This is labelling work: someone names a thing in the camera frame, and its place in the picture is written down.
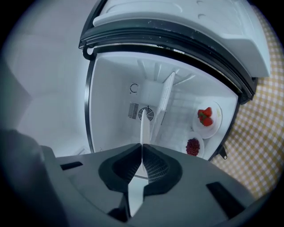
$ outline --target white plate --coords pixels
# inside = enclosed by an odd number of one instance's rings
[[[204,126],[199,121],[199,118],[197,116],[198,110],[205,110],[207,107],[212,108],[211,118],[213,120],[213,124],[208,127]],[[194,112],[192,128],[194,132],[200,134],[203,139],[208,139],[218,131],[221,122],[222,122],[222,111],[220,106],[214,101],[205,101],[201,103]]]
[[[184,142],[182,144],[183,147],[181,149],[181,152],[187,154],[187,152],[186,152],[187,141],[190,140],[190,139],[193,139],[193,138],[196,138],[198,140],[199,146],[200,146],[198,155],[196,157],[202,158],[203,155],[204,155],[204,141],[203,141],[201,135],[199,135],[196,132],[188,132],[188,134],[185,136]]]

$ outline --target small plate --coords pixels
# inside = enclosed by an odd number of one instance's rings
[[[189,132],[187,135],[186,135],[186,138],[184,139],[184,142],[183,142],[183,147],[182,147],[182,152],[187,154],[186,152],[186,146],[187,146],[187,141],[190,140],[190,139],[193,139],[193,138],[196,138],[199,142],[199,146],[200,146],[200,149],[199,149],[199,152],[198,152],[198,155],[196,155],[196,157],[199,157],[199,158],[202,158],[203,155],[204,155],[204,141],[201,137],[201,135],[199,135],[198,133],[196,132]]]
[[[205,110],[207,107],[212,108],[211,118],[213,120],[213,124],[208,127],[204,126],[197,117],[198,110]],[[221,122],[222,122],[222,111],[220,106],[214,101],[205,101],[201,103],[194,112],[192,128],[194,132],[200,134],[203,139],[208,139],[218,131]]]

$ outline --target yellow checkered surface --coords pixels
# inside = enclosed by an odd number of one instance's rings
[[[284,55],[265,17],[254,8],[269,47],[271,75],[258,80],[253,100],[240,106],[224,144],[228,158],[212,163],[237,179],[256,197],[277,184],[284,164]]]

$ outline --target food on plate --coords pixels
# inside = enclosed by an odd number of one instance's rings
[[[189,155],[196,156],[199,153],[200,144],[196,138],[187,141],[186,153]]]
[[[205,114],[207,117],[212,116],[212,108],[208,107],[206,110],[203,111],[203,114]]]
[[[212,108],[208,107],[205,110],[198,110],[197,116],[199,118],[199,121],[204,126],[208,127],[213,124],[213,120],[211,119],[212,116]]]

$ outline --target checkered tablecloth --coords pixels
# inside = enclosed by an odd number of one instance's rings
[[[218,155],[212,163],[259,198],[276,186],[284,165],[284,55],[270,24],[254,10],[268,42],[271,75],[260,78],[253,100],[240,106],[224,145],[228,159]]]

